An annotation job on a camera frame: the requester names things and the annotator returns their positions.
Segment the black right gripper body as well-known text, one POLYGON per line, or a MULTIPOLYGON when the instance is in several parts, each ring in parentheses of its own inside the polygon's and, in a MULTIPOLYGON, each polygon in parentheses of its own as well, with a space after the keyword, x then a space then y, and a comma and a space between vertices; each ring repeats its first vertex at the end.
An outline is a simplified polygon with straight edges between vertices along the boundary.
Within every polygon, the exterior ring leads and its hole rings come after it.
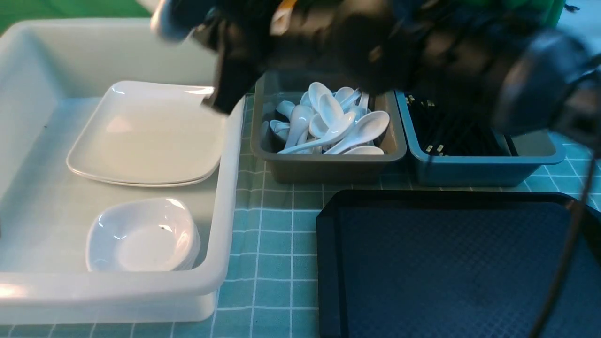
POLYGON ((193 37, 216 53, 205 105, 231 114, 267 71, 337 71, 369 94, 393 89, 385 43, 387 0, 161 0, 151 28, 163 40, 193 37))

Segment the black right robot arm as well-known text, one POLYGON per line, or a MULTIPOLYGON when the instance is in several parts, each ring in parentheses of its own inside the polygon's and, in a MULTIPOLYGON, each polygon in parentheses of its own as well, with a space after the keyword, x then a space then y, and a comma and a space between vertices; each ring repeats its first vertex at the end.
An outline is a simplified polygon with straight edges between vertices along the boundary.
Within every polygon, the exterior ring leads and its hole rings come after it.
POLYGON ((547 129, 600 155, 600 56, 531 1, 161 0, 166 41, 217 54, 206 105, 230 114, 266 71, 334 71, 433 100, 509 136, 547 129))

